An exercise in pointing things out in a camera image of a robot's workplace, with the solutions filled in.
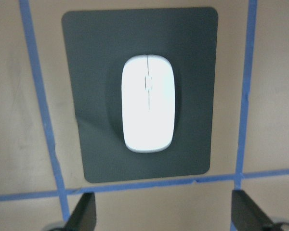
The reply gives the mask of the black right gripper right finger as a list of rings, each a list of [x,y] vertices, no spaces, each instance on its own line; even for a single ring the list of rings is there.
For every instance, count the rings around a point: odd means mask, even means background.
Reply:
[[[232,191],[231,221],[237,231],[279,230],[244,190]]]

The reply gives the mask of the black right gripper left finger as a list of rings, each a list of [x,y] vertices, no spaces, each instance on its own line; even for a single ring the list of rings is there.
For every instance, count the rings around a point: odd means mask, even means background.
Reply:
[[[64,226],[65,231],[93,231],[96,226],[95,194],[84,193]]]

